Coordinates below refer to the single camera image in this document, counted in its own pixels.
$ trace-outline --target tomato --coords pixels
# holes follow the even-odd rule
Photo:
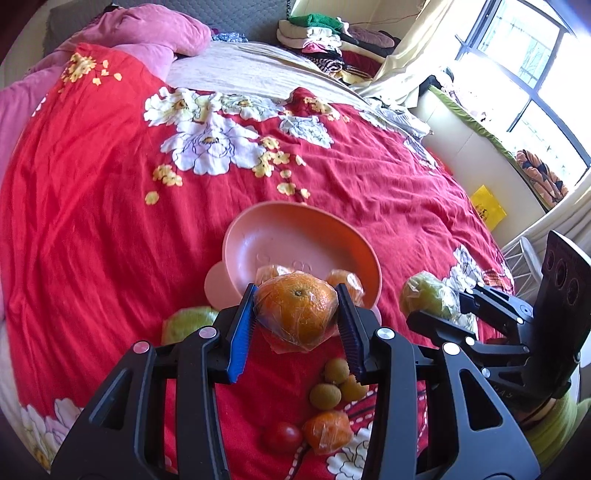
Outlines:
[[[303,439],[301,430],[286,421],[275,423],[267,429],[262,437],[265,446],[275,453],[294,453]]]

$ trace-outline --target yellow bag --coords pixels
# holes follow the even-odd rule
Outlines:
[[[470,201],[490,232],[507,216],[499,201],[484,185],[470,197]]]

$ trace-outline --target pink plate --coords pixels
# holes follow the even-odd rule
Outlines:
[[[217,309],[236,305],[257,269],[268,264],[322,279],[334,268],[354,272],[372,309],[382,289],[378,258],[365,238],[334,215],[301,203],[263,202],[244,210],[226,231],[221,263],[205,282],[207,299]]]

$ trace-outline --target bedroom wall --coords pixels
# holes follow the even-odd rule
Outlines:
[[[385,30],[402,38],[424,3],[425,0],[297,0],[292,14],[322,13],[350,23],[364,22],[372,30]]]

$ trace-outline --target longan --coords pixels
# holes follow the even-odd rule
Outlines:
[[[341,383],[339,388],[343,401],[347,403],[361,400],[369,391],[369,386],[357,383],[354,375],[349,375],[349,378]]]
[[[332,410],[340,403],[339,387],[329,383],[319,383],[310,390],[310,403],[319,410]]]
[[[344,358],[333,358],[324,366],[324,380],[328,383],[339,385],[347,380],[349,365]]]

